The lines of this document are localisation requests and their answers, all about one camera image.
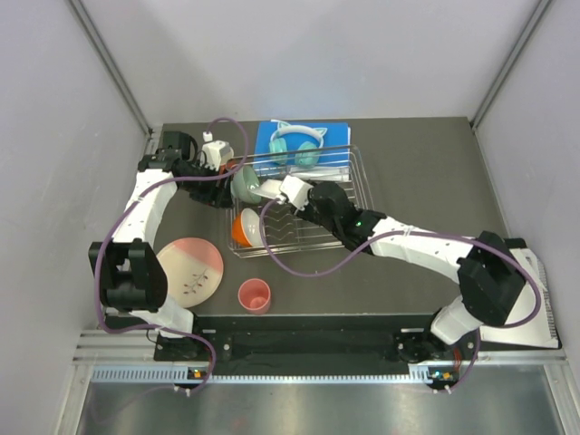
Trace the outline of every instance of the teal headphones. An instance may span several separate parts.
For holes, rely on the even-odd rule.
[[[316,146],[311,141],[303,142],[298,148],[299,151],[306,151],[306,150],[316,150],[319,149],[317,152],[305,152],[305,153],[296,153],[295,154],[295,164],[301,168],[311,168],[318,162],[318,158],[320,157],[320,149],[324,145],[324,135],[326,134],[326,128],[313,128],[307,127],[305,125],[293,125],[289,124],[288,122],[278,121],[277,129],[272,133],[270,136],[270,143],[268,148],[270,149],[271,153],[275,152],[287,152],[288,148],[286,146],[286,141],[282,137],[285,134],[290,133],[302,133],[310,136],[314,140],[318,142],[318,146]],[[276,157],[274,162],[278,165],[284,165],[288,161],[287,155],[282,155],[280,157]]]

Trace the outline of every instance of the metal wire rack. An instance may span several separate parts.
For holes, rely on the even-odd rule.
[[[301,153],[317,152],[317,150],[300,151]],[[278,164],[281,158],[294,161],[297,151],[276,154],[256,154],[249,156],[246,165],[256,171],[260,183],[266,179],[283,179],[286,175],[297,176],[304,181],[335,181],[346,192],[348,198],[360,208],[373,208],[369,183],[364,172],[363,159],[359,149],[353,145],[325,148],[324,154],[315,167],[300,169],[292,164]],[[234,207],[227,211],[227,234],[230,249],[241,258],[265,256],[263,247],[245,247],[236,242],[231,235],[232,224],[236,216],[244,208],[252,208],[258,215],[265,205],[248,205],[238,199]],[[341,247],[342,244],[328,231],[310,222],[295,217],[290,212],[289,205],[273,205],[265,219],[266,240],[277,254],[299,252],[315,249]]]

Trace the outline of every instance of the dark tabletop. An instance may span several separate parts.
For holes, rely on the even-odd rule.
[[[417,227],[476,236],[487,229],[506,231],[488,181],[479,146],[465,118],[345,120],[352,143],[362,153],[374,207]],[[202,142],[205,123],[166,124]],[[254,148],[257,123],[244,125]],[[214,138],[243,149],[241,134],[219,124]],[[360,255],[333,275],[303,279],[289,275],[268,256],[240,259],[227,246],[224,210],[199,205],[179,191],[165,210],[155,238],[156,251],[182,237],[212,242],[224,259],[217,291],[195,307],[199,314],[242,314],[237,289],[259,277],[272,289],[270,314],[425,314],[459,294],[456,285],[429,270],[399,260]],[[348,252],[343,248],[283,254],[292,268],[322,271]]]

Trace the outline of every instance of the pink cup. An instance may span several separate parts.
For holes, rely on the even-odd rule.
[[[239,287],[237,300],[250,314],[265,314],[270,309],[270,286],[261,279],[248,279]]]

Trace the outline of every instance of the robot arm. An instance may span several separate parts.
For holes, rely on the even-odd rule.
[[[187,160],[190,143],[196,150],[192,161]],[[194,314],[168,295],[167,277],[150,244],[169,200],[178,189],[185,189],[193,199],[212,207],[231,207],[229,179],[214,183],[167,182],[145,198],[140,194],[152,184],[175,177],[217,175],[232,157],[233,151],[224,141],[206,143],[198,153],[193,138],[170,131],[164,135],[163,148],[141,160],[135,189],[126,207],[135,201],[139,204],[119,226],[106,249],[100,282],[103,305],[140,317],[149,324],[192,332]],[[101,243],[95,242],[89,250],[93,273],[100,247]],[[167,338],[181,337],[163,330],[160,333]]]
[[[350,250],[373,238],[375,241],[363,252],[428,268],[458,284],[461,296],[443,307],[430,324],[430,333],[447,345],[483,324],[504,325],[527,285],[512,265],[468,243],[409,237],[411,231],[429,232],[383,213],[357,208],[331,181],[311,185],[288,176],[280,185],[280,195],[276,198],[291,203],[298,217],[325,227]],[[400,234],[376,239],[393,231]],[[477,240],[513,258],[500,236],[484,231]]]

